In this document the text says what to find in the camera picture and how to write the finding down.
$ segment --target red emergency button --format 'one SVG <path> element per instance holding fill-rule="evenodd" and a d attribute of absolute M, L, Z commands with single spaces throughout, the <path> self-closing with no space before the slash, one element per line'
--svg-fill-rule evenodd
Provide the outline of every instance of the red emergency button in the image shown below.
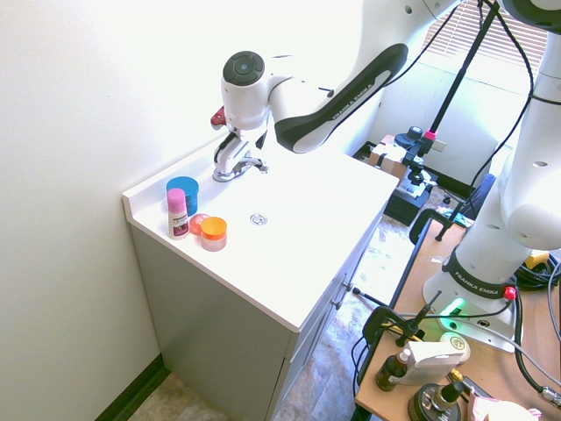
<path fill-rule="evenodd" d="M 503 295 L 509 301 L 514 301 L 516 299 L 516 288 L 515 287 L 506 287 L 505 293 Z"/>

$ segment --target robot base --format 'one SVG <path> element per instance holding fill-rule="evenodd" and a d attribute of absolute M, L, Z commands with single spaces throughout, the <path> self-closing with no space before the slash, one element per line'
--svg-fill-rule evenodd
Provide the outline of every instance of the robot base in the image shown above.
<path fill-rule="evenodd" d="M 490 300 L 477 296 L 455 283 L 445 272 L 439 272 L 427 280 L 423 286 L 423 298 L 428 303 L 438 291 L 442 294 L 432 304 L 432 311 L 436 314 L 450 314 L 452 310 L 460 308 L 460 314 L 485 314 L 501 310 L 506 301 Z M 501 339 L 479 326 L 485 326 L 507 338 L 515 335 L 515 310 L 511 306 L 496 316 L 485 318 L 441 318 L 440 325 L 446 330 L 456 332 L 467 338 L 475 339 L 487 346 L 492 346 L 507 353 L 513 353 L 515 348 L 506 340 Z"/>

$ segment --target wooden table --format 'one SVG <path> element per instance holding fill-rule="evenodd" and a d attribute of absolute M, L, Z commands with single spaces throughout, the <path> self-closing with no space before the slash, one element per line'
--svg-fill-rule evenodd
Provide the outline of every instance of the wooden table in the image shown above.
<path fill-rule="evenodd" d="M 441 262 L 460 241 L 464 232 L 463 228 L 454 225 L 444 235 L 443 241 L 438 242 L 434 238 L 440 229 L 439 223 L 432 222 L 401 293 L 399 289 L 396 292 L 399 295 L 395 305 L 398 313 L 417 313 L 424 306 L 421 292 L 424 281 L 440 270 Z M 557 320 L 559 320 L 559 300 L 556 299 L 554 302 Z M 559 378 L 561 352 L 550 321 L 546 291 L 522 292 L 522 305 L 524 323 L 522 346 L 546 371 Z M 444 332 L 434 319 L 423 321 L 421 327 L 426 331 L 425 340 L 438 340 Z M 384 360 L 400 349 L 394 342 L 395 338 L 396 336 L 391 333 L 383 334 L 355 397 L 358 409 L 353 419 L 364 419 L 366 413 L 364 410 L 367 410 L 385 421 L 409 421 L 407 402 L 419 387 L 398 384 L 394 391 L 384 392 L 378 388 L 374 380 Z M 495 398 L 516 402 L 528 409 L 539 409 L 543 413 L 541 421 L 561 419 L 561 411 L 543 401 L 522 377 L 513 353 L 503 353 L 474 340 L 468 340 L 472 356 L 458 368 L 463 375 L 469 376 Z M 559 391 L 559 388 L 529 361 L 525 359 L 525 362 L 528 371 L 540 385 L 550 386 Z M 461 399 L 460 401 L 463 419 L 466 420 L 465 403 Z"/>

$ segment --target vanity cabinet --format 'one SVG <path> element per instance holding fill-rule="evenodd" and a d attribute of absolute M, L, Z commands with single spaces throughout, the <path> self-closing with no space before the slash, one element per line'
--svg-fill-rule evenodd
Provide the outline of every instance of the vanity cabinet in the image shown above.
<path fill-rule="evenodd" d="M 351 291 L 352 277 L 380 218 L 381 214 L 374 219 L 337 275 L 327 280 L 298 332 L 133 227 L 166 367 L 233 421 L 273 419 Z M 267 288 L 266 275 L 262 288 Z M 297 305 L 298 290 L 293 294 Z"/>

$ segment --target window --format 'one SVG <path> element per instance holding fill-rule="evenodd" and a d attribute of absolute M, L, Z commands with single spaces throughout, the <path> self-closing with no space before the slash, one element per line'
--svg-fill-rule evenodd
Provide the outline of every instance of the window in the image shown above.
<path fill-rule="evenodd" d="M 454 16 L 438 34 L 428 52 L 463 61 L 479 31 L 479 8 L 477 4 L 477 0 L 468 0 L 459 5 Z M 488 6 L 484 4 L 483 18 L 485 18 L 488 12 Z M 503 9 L 501 9 L 501 15 L 507 22 L 510 31 L 521 44 L 524 52 L 528 56 L 532 70 L 534 74 L 536 74 L 545 49 L 546 32 L 519 22 L 508 15 Z M 448 15 L 445 15 L 430 27 L 423 46 L 426 46 L 447 17 Z M 495 65 L 500 63 L 501 66 L 503 66 L 503 68 L 498 67 L 501 68 L 501 70 L 504 70 L 505 65 L 510 65 L 510 69 L 514 67 L 521 70 L 521 72 L 526 72 L 522 57 L 508 35 L 504 32 L 501 22 L 497 18 L 493 21 L 483 43 L 479 47 L 477 57 L 484 59 L 487 63 L 487 71 L 489 70 L 488 65 L 493 65 L 494 61 Z"/>

